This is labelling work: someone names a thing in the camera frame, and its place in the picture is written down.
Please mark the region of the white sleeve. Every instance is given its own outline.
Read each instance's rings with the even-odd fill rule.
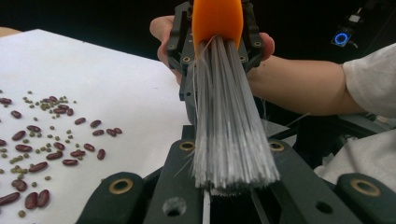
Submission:
[[[346,62],[346,87],[368,112],[396,117],[396,44]]]

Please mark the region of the blue led light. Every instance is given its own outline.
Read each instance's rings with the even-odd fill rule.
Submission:
[[[334,42],[337,45],[344,45],[348,41],[349,36],[346,33],[339,33],[335,36]]]

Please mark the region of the human hand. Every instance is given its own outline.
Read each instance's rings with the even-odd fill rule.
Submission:
[[[151,34],[161,41],[161,45],[158,48],[157,56],[158,59],[169,67],[168,58],[166,54],[166,43],[169,40],[169,35],[172,30],[174,16],[164,16],[154,19],[149,27]],[[267,60],[275,50],[274,39],[266,33],[260,33],[260,37],[264,43],[264,52],[262,55],[262,61]],[[177,83],[181,82],[181,74],[176,69],[171,69],[175,74]]]

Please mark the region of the white table surface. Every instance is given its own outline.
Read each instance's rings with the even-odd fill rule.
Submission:
[[[0,207],[0,223],[76,222],[102,178],[118,172],[144,177],[160,168],[172,143],[180,139],[182,126],[189,124],[175,78],[162,63],[41,30],[0,38],[0,90],[0,98],[13,101],[9,107],[0,105],[0,139],[7,141],[8,151],[8,158],[0,157],[0,168],[5,170],[0,175],[0,197],[16,191],[10,184],[17,177],[10,172],[12,167],[29,168],[31,163],[46,161],[48,153],[31,152],[29,159],[9,163],[21,155],[15,146],[22,144],[11,137],[27,125],[42,129],[41,138],[25,137],[34,149],[55,142],[48,134],[60,136],[64,143],[66,131],[71,130],[74,138],[70,144],[64,143],[63,159],[71,159],[69,152],[76,149],[75,143],[106,150],[103,161],[87,151],[76,167],[65,167],[60,159],[48,161],[44,171],[27,174],[23,180],[28,189],[15,203]],[[75,115],[53,119],[48,111],[30,108],[22,100],[26,96],[37,102],[51,95],[66,96]],[[22,118],[11,117],[12,110],[20,111]],[[74,120],[81,117],[87,122],[75,125]],[[103,122],[97,129],[119,127],[123,134],[92,136],[95,129],[89,124],[95,119]],[[44,180],[47,175],[52,177],[50,181]],[[36,188],[30,186],[33,181]],[[42,189],[50,191],[47,207],[25,209],[25,197]],[[18,217],[20,210],[26,212],[25,218]]]

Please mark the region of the red kidney bean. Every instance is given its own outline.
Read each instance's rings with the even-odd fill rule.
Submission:
[[[58,101],[58,98],[56,98],[55,96],[50,96],[49,99],[50,99],[52,102],[57,102],[57,101]]]
[[[49,164],[46,161],[42,161],[42,162],[40,162],[40,163],[38,163],[36,165],[31,166],[29,168],[29,172],[31,172],[31,173],[39,172],[39,171],[47,168],[48,165]]]
[[[66,166],[78,165],[78,160],[63,160],[62,163]]]
[[[72,108],[67,110],[67,116],[73,116],[74,115],[74,110]]]
[[[105,152],[105,150],[104,149],[99,149],[99,151],[98,151],[98,155],[97,155],[97,158],[98,158],[98,160],[99,161],[101,161],[102,159],[104,159],[105,158],[105,156],[106,156],[106,152]]]
[[[15,149],[19,152],[30,152],[33,148],[26,145],[16,145]]]
[[[92,128],[96,128],[96,127],[99,126],[101,123],[102,123],[101,120],[96,119],[96,120],[94,120],[93,122],[91,122],[90,125],[91,125]]]
[[[93,145],[91,145],[91,144],[88,144],[88,143],[84,144],[84,148],[89,150],[89,151],[95,151],[95,147]]]
[[[109,135],[113,136],[113,137],[117,136],[116,132],[114,132],[114,130],[112,130],[112,129],[106,129],[106,132],[107,132]]]
[[[54,147],[60,149],[60,150],[64,150],[64,144],[60,143],[60,142],[55,142],[53,144]]]
[[[55,108],[55,109],[53,109],[53,112],[55,114],[65,114],[66,110],[65,109],[61,109],[61,108]]]
[[[11,182],[11,186],[16,188],[19,192],[24,192],[27,190],[27,184],[23,180],[16,179]]]
[[[68,105],[58,105],[58,108],[66,110],[69,108],[69,106]]]
[[[6,140],[0,139],[0,147],[3,147],[7,144]]]
[[[80,157],[80,156],[85,156],[85,151],[73,151],[70,152],[70,156],[72,157]]]
[[[22,117],[22,114],[16,110],[11,111],[11,115],[16,119],[20,119]]]
[[[26,127],[29,131],[35,132],[35,133],[39,133],[41,132],[41,129],[35,125],[29,125]]]
[[[54,153],[48,154],[46,158],[49,161],[53,161],[53,160],[61,158],[63,155],[64,154],[62,152],[54,152]]]
[[[115,128],[115,129],[113,129],[114,130],[114,132],[116,132],[116,133],[122,133],[122,129],[121,128]]]
[[[44,207],[45,205],[47,205],[49,200],[50,200],[50,192],[47,189],[43,189],[38,194],[37,207]]]
[[[37,192],[32,192],[26,196],[25,208],[34,209],[37,207],[38,194]]]
[[[104,133],[105,133],[105,131],[103,131],[103,130],[96,130],[96,131],[94,131],[94,132],[92,133],[92,135],[98,136],[98,135],[102,135],[102,134],[104,134]]]
[[[79,124],[84,123],[85,121],[86,121],[85,118],[79,118],[79,119],[76,119],[75,124],[79,125]]]
[[[12,103],[11,99],[8,98],[0,98],[0,104],[2,105],[10,105]]]
[[[26,135],[26,131],[19,131],[12,136],[12,140],[18,141],[21,140]]]
[[[4,197],[0,198],[0,205],[5,205],[9,203],[13,203],[19,199],[21,194],[19,192],[10,193]]]

